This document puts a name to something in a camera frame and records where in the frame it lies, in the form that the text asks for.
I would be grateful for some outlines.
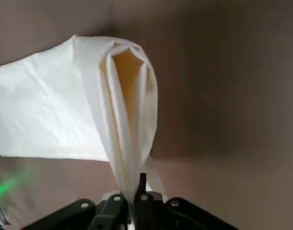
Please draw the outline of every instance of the white fabric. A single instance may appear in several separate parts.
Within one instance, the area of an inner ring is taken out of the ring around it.
[[[157,84],[140,46],[73,36],[0,67],[0,155],[109,160],[134,198],[157,123]]]

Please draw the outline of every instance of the metal screw head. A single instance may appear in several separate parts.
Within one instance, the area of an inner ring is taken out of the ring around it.
[[[89,206],[89,203],[87,203],[87,202],[84,202],[84,203],[82,203],[80,205],[80,207],[82,207],[82,208],[85,208],[85,207],[88,207],[88,206]]]
[[[179,206],[179,201],[173,199],[173,200],[171,200],[171,205],[172,205],[173,207],[177,207],[177,206]]]
[[[116,195],[114,198],[113,198],[114,201],[119,201],[121,200],[121,197],[119,195]]]
[[[145,201],[145,200],[147,200],[147,195],[145,195],[145,194],[143,194],[142,196],[141,196],[141,200],[143,200],[143,201]]]

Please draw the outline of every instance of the beige surface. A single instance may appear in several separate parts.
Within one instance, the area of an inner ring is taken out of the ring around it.
[[[158,80],[152,155],[167,194],[242,230],[293,230],[293,3],[266,2],[0,0],[0,64],[72,34],[139,43]],[[115,187],[102,162],[0,159],[0,175],[24,164],[43,186],[15,199],[47,197],[30,216]]]

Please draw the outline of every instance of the white cloth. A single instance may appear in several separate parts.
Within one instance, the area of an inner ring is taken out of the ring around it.
[[[157,97],[140,46],[73,36],[0,67],[0,155],[109,160],[132,200],[156,131]]]

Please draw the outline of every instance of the black mechanical part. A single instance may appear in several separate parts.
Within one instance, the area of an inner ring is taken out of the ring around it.
[[[127,229],[128,203],[122,194],[114,194],[102,201],[88,230]]]
[[[89,199],[80,199],[22,230],[87,230],[95,214],[95,204]]]
[[[133,205],[137,230],[237,230],[182,198],[164,203],[160,193],[145,188],[146,174],[142,173],[134,204],[120,193],[108,195],[97,206],[81,199],[22,230],[127,230],[129,205]]]
[[[165,204],[164,226],[169,230],[237,230],[209,212],[182,199],[173,198]]]

